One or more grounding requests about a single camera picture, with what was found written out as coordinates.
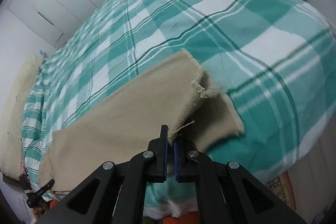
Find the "person's hand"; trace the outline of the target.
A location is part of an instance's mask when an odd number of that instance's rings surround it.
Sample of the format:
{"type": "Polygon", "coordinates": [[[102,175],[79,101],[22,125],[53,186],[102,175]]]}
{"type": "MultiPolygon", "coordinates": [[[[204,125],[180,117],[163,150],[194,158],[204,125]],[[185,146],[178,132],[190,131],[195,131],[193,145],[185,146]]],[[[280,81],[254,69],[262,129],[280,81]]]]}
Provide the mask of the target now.
{"type": "Polygon", "coordinates": [[[32,209],[34,218],[38,219],[43,216],[50,209],[55,207],[58,203],[58,200],[52,200],[49,202],[42,201],[40,205],[32,209]]]}

